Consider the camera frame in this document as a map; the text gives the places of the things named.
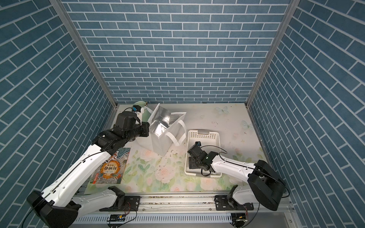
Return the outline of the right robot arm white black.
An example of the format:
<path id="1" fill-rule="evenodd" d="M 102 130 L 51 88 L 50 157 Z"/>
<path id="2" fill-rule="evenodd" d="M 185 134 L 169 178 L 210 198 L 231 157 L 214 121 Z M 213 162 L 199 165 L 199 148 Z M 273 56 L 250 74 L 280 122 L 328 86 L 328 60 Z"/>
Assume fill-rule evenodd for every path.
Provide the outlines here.
<path id="1" fill-rule="evenodd" d="M 217 152 L 207 153 L 200 142 L 195 142 L 187 154 L 189 168 L 199 169 L 202 176 L 226 174 L 249 185 L 233 186 L 230 193 L 223 196 L 223 201 L 218 202 L 218 210 L 250 211 L 254 202 L 271 211 L 278 209 L 286 183 L 266 161 L 246 163 L 226 158 Z"/>

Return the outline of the white insulated delivery bag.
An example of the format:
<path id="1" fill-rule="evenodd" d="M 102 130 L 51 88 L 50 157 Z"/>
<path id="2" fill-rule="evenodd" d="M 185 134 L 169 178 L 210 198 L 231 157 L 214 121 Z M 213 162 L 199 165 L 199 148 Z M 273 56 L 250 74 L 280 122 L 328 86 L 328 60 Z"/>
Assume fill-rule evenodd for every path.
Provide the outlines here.
<path id="1" fill-rule="evenodd" d="M 137 143 L 160 156 L 165 156 L 172 144 L 180 146 L 187 137 L 186 112 L 170 112 L 160 104 L 151 110 L 145 105 L 137 116 L 150 124 L 149 136 L 137 138 Z"/>

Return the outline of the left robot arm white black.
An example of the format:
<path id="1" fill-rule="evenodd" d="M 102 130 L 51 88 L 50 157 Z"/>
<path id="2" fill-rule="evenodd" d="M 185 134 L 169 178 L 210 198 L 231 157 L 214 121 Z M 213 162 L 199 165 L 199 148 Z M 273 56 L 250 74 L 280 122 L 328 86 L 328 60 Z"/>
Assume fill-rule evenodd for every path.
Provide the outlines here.
<path id="1" fill-rule="evenodd" d="M 76 197 L 75 193 L 120 148 L 137 137 L 148 137 L 149 126 L 134 112 L 120 113 L 113 128 L 99 133 L 61 177 L 27 197 L 32 211 L 50 228 L 68 228 L 77 218 L 100 209 L 124 210 L 125 193 L 116 186 L 87 196 Z"/>

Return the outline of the white plastic basket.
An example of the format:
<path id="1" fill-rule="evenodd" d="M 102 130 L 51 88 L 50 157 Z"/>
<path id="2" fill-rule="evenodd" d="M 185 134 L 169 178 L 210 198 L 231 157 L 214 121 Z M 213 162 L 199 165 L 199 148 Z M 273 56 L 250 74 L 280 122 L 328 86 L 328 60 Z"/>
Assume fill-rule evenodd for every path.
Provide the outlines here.
<path id="1" fill-rule="evenodd" d="M 220 149 L 220 136 L 218 132 L 211 132 L 208 130 L 190 130 L 187 137 L 186 149 L 190 149 L 196 142 L 200 142 L 203 150 L 208 154 L 209 152 L 218 153 Z M 193 169 L 189 166 L 190 155 L 186 154 L 184 172 L 186 175 L 203 177 L 201 169 Z"/>

